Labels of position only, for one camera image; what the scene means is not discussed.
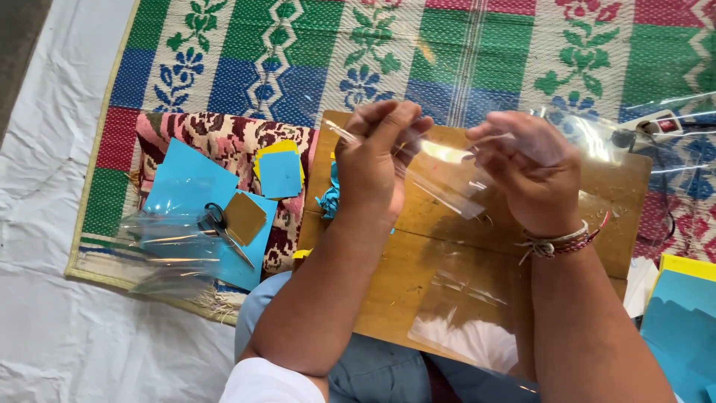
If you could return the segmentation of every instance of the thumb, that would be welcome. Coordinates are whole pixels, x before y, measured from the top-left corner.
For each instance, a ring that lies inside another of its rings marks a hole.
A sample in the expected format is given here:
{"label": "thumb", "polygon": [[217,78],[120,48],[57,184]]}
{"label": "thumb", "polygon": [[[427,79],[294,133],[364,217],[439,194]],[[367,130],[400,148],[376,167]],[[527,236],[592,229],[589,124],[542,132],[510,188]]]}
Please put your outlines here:
{"label": "thumb", "polygon": [[390,153],[400,132],[409,128],[421,113],[422,110],[418,104],[403,101],[400,106],[383,118],[366,143],[371,144],[378,151]]}
{"label": "thumb", "polygon": [[531,181],[504,154],[482,149],[477,152],[476,161],[505,193],[526,193]]}

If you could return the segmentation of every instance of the scissors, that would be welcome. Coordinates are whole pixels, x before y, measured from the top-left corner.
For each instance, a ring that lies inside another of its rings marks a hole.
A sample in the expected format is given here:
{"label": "scissors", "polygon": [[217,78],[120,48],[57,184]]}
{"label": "scissors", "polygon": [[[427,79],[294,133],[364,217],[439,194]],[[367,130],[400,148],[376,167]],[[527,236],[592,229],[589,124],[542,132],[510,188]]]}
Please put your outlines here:
{"label": "scissors", "polygon": [[238,255],[251,266],[252,269],[255,269],[256,266],[251,263],[248,256],[246,256],[246,253],[244,253],[238,246],[238,243],[236,243],[236,241],[226,233],[226,216],[224,215],[223,209],[216,203],[207,203],[204,206],[204,212],[206,215],[196,223],[201,232],[209,237],[221,237],[221,239],[228,243],[236,251],[236,253],[238,253]]}

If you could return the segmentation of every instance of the white sheet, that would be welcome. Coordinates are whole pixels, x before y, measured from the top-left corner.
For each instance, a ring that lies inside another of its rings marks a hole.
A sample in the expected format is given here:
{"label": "white sheet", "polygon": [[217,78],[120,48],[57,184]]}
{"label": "white sheet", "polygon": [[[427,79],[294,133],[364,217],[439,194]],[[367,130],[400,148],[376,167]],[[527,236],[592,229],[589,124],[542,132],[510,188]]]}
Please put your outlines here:
{"label": "white sheet", "polygon": [[133,0],[54,0],[0,150],[0,402],[217,402],[233,328],[65,280]]}

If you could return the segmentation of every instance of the forearm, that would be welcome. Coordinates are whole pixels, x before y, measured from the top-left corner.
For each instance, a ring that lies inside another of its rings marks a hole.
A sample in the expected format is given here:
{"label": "forearm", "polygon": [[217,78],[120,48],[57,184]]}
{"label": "forearm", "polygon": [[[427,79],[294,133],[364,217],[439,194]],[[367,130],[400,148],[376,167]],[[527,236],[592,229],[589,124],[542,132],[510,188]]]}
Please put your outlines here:
{"label": "forearm", "polygon": [[307,376],[326,376],[348,344],[389,234],[390,225],[369,212],[339,211],[266,307],[247,350]]}
{"label": "forearm", "polygon": [[535,257],[532,268],[544,402],[674,402],[592,246],[553,260]]}

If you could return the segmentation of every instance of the hand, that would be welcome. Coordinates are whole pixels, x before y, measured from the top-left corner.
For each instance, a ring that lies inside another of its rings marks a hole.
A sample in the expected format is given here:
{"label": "hand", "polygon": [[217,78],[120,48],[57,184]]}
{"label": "hand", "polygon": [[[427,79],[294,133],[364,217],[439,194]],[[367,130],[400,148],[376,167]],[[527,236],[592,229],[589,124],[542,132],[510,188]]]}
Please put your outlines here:
{"label": "hand", "polygon": [[[513,137],[495,138],[508,133]],[[512,215],[533,236],[562,237],[582,228],[579,153],[554,126],[522,112],[490,112],[465,136],[477,141],[475,165],[493,177]]]}
{"label": "hand", "polygon": [[420,149],[420,135],[433,124],[421,114],[420,106],[410,101],[386,100],[356,108],[344,129],[358,141],[341,138],[336,145],[338,214],[360,212],[391,227],[395,224],[405,201],[405,170]]}

